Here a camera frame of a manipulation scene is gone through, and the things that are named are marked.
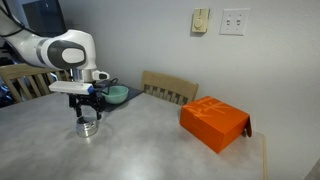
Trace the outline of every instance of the black cable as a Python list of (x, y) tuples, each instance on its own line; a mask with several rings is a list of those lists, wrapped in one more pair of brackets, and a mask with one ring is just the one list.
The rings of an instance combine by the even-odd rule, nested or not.
[(109, 95), (110, 87), (116, 85), (117, 82), (118, 82), (118, 78), (114, 78), (114, 79), (112, 79), (112, 80), (109, 82), (109, 84), (104, 85), (102, 88), (107, 89), (107, 92), (101, 90), (102, 88), (95, 89), (95, 91), (96, 91), (96, 92), (101, 92), (101, 93), (104, 94), (104, 95)]
[(2, 37), (13, 36), (13, 35), (18, 34), (19, 32), (21, 32), (21, 31), (23, 31), (23, 30), (28, 31), (28, 32), (30, 32), (31, 34), (36, 34), (36, 35), (40, 36), (38, 33), (36, 33), (35, 31), (33, 31), (32, 29), (26, 28), (25, 25), (24, 25), (22, 22), (17, 21), (17, 20), (13, 17), (13, 15), (12, 15), (10, 9), (9, 9), (9, 6), (8, 6), (8, 4), (7, 4), (7, 1), (6, 1), (6, 0), (2, 0), (2, 2), (3, 2), (3, 4), (4, 4), (7, 12), (6, 12), (1, 6), (0, 6), (0, 10), (1, 10), (1, 11), (3, 12), (3, 14), (5, 14), (9, 19), (11, 19), (18, 27), (20, 27), (20, 29), (17, 30), (17, 31), (15, 31), (15, 32), (12, 32), (12, 33), (9, 33), (9, 34), (6, 34), (6, 35), (0, 35), (0, 36), (2, 36)]

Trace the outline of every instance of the chair backrest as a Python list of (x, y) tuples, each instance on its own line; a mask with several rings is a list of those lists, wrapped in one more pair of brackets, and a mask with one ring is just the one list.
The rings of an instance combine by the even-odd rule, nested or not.
[(0, 67), (0, 76), (16, 102), (22, 102), (20, 89), (27, 100), (50, 94), (48, 86), (55, 80), (68, 81), (69, 73), (50, 68), (37, 68), (27, 64)]
[(141, 89), (150, 95), (184, 105), (194, 100), (199, 85), (172, 75), (144, 71)]

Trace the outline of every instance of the orange box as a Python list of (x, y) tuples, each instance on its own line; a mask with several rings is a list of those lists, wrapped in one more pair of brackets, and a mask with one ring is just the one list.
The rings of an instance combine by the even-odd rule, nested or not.
[(180, 124), (216, 153), (245, 128), (251, 137), (249, 114), (210, 96), (182, 106)]

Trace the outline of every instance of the gray table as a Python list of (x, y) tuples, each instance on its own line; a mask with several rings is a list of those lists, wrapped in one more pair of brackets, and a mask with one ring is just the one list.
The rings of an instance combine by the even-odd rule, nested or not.
[(179, 125), (180, 108), (141, 94), (103, 113), (97, 134), (85, 139), (67, 95), (2, 108), (0, 179), (264, 178), (263, 135), (239, 137), (216, 154)]

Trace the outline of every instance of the light switch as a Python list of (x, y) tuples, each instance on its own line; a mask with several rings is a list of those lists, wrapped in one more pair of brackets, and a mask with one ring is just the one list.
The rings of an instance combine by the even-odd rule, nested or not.
[(249, 12), (249, 8), (223, 10), (220, 34), (243, 36)]
[(210, 9), (195, 9), (192, 20), (192, 32), (205, 33), (208, 29)]

